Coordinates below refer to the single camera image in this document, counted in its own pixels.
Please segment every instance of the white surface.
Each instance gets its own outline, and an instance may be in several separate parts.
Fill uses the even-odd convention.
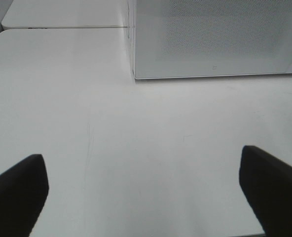
[[[292,165],[292,76],[135,82],[125,48],[122,29],[0,35],[0,173],[41,153],[49,176],[31,236],[261,233],[241,149]]]
[[[4,29],[123,27],[126,0],[14,0]]]

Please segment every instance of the white box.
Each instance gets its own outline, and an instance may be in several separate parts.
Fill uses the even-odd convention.
[[[292,0],[129,0],[136,79],[292,73]]]

